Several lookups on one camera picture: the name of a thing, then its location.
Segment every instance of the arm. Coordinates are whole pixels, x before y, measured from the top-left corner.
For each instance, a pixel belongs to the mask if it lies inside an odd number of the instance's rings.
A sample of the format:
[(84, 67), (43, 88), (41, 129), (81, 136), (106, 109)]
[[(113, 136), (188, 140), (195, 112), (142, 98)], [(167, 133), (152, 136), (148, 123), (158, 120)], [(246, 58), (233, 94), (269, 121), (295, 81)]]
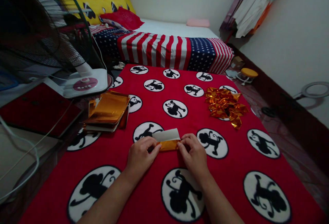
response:
[[(154, 138), (144, 137), (131, 146), (125, 170), (83, 215), (78, 224), (117, 222), (130, 194), (158, 155), (161, 145), (156, 144)], [(149, 154), (147, 150), (151, 146), (155, 148)]]
[[(189, 152), (184, 145), (191, 148)], [(206, 151), (196, 136), (185, 134), (181, 142), (178, 142), (178, 148), (188, 170), (201, 187), (211, 222), (221, 224), (244, 223), (209, 172)]]

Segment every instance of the white wall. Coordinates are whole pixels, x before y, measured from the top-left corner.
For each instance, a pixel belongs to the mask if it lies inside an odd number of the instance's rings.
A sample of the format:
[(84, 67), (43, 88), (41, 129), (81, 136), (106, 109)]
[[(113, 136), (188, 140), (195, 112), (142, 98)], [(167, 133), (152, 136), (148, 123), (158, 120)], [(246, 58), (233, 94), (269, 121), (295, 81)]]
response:
[[(310, 82), (329, 82), (329, 0), (275, 0), (240, 50), (290, 95)], [(329, 97), (308, 109), (329, 128)], [(315, 99), (302, 99), (307, 107)]]
[(186, 23), (189, 18), (207, 18), (210, 29), (219, 36), (222, 24), (233, 0), (131, 0), (141, 18)]

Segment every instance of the small stool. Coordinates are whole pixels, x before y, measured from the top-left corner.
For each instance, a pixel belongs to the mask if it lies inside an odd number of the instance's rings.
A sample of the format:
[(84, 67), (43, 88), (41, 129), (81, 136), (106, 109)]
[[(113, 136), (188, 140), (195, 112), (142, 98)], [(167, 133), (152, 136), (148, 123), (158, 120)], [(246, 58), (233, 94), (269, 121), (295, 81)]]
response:
[(251, 83), (255, 77), (258, 76), (258, 73), (254, 70), (251, 70), (249, 68), (242, 68), (241, 72), (239, 72), (234, 79), (239, 79), (243, 83), (241, 85), (245, 85), (245, 83)]

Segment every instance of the red blanket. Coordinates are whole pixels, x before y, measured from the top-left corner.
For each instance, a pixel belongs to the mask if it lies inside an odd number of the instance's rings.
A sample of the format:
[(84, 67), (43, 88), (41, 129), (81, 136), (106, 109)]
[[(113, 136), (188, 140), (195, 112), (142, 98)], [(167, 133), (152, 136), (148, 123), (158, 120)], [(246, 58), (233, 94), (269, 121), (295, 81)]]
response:
[[(128, 64), (113, 86), (134, 95), (127, 128), (79, 135), (21, 223), (76, 222), (124, 170), (133, 142), (172, 128), (181, 136), (197, 135), (210, 172), (245, 223), (324, 223), (324, 213), (252, 112), (241, 117), (240, 130), (209, 116), (204, 91), (221, 86), (239, 92), (225, 76)], [(243, 96), (240, 102), (249, 107)], [(179, 221), (210, 222), (204, 197), (179, 151), (161, 152), (118, 223)]]

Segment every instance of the left hand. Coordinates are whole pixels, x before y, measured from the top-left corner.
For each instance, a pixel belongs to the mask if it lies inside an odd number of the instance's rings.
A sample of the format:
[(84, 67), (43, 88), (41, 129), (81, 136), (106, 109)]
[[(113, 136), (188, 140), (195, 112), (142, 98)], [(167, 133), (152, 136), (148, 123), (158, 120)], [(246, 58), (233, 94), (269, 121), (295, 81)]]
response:
[[(150, 147), (155, 147), (151, 153), (147, 151)], [(160, 148), (161, 144), (157, 145), (157, 141), (149, 136), (138, 140), (130, 147), (127, 167), (124, 170), (129, 180), (135, 184), (139, 182), (144, 173), (152, 165)]]

